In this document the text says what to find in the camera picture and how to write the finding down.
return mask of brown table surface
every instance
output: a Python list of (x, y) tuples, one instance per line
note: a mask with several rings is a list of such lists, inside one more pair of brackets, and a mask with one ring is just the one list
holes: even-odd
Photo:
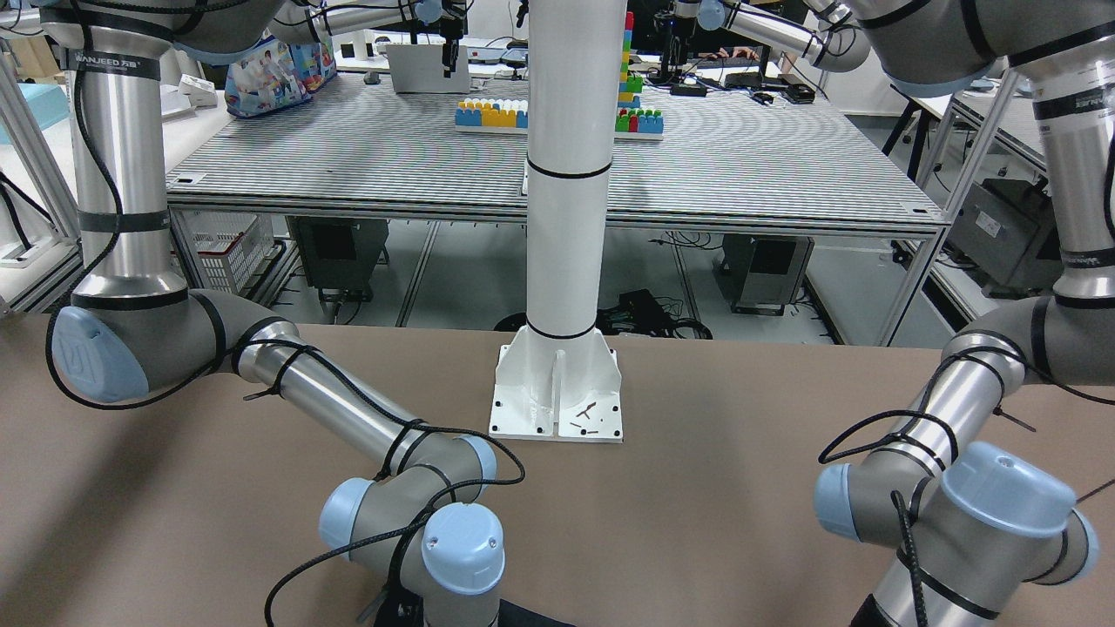
[[(230, 375), (97, 413), (54, 389), (45, 319), (0, 321), (0, 625), (262, 624), (271, 586), (321, 552), (326, 496), (376, 464)], [(491, 332), (307, 326), (304, 336), (435, 424), (484, 428)], [(590, 626), (846, 625), (892, 553), (822, 531), (817, 452), (904, 406), (928, 350), (612, 338), (627, 442), (516, 442), (529, 479), (484, 502), (506, 533), (504, 596)], [(1084, 492), (1115, 474), (1111, 408), (1054, 388), (983, 431)], [(510, 464), (504, 464), (506, 470)], [(1115, 490), (1083, 507), (1115, 541)], [(280, 626), (352, 625), (380, 579), (334, 560), (280, 596)], [(1115, 625), (1115, 560), (1024, 586), (1004, 626)]]

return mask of person's hand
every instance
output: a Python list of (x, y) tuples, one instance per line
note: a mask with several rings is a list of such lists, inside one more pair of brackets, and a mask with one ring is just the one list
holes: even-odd
[(759, 58), (759, 54), (756, 52), (754, 48), (750, 48), (748, 46), (736, 46), (735, 48), (731, 49), (731, 52), (728, 52), (724, 48), (720, 48), (716, 52), (706, 52), (701, 55), (701, 58), (708, 59), (710, 61), (718, 61), (720, 59), (728, 59), (728, 58), (743, 58), (757, 61)]
[(759, 60), (759, 54), (755, 51), (755, 48), (749, 46), (736, 46), (731, 49), (731, 56), (735, 58), (752, 59), (753, 61)]
[(702, 54), (700, 56), (700, 58), (707, 59), (707, 60), (710, 60), (710, 61), (718, 61), (720, 59), (727, 59), (731, 55), (729, 55), (727, 50), (725, 50), (724, 48), (720, 48), (716, 52), (705, 52), (705, 54)]

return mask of white plastic crate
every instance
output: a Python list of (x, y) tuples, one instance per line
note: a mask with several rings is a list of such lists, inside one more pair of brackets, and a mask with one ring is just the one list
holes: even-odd
[(274, 245), (271, 220), (264, 215), (187, 211), (185, 221), (209, 289), (239, 293)]

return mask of stacked lego tower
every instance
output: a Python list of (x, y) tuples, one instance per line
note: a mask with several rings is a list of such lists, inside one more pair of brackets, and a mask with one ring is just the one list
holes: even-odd
[[(660, 141), (666, 132), (662, 112), (642, 108), (643, 79), (629, 70), (633, 26), (634, 13), (629, 12), (623, 32), (615, 136), (624, 139)], [(525, 134), (530, 116), (526, 110), (526, 100), (467, 98), (457, 103), (454, 122), (458, 131)]]

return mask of computer case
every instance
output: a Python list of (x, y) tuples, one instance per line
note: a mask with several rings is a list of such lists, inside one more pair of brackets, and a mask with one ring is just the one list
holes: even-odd
[(287, 224), (310, 287), (371, 299), (371, 272), (387, 252), (386, 220), (290, 216)]
[(813, 240), (792, 235), (724, 235), (717, 282), (736, 314), (782, 316), (805, 280)]
[(949, 243), (996, 283), (985, 287), (990, 296), (1047, 290), (1064, 271), (1053, 201), (1029, 181), (972, 185)]

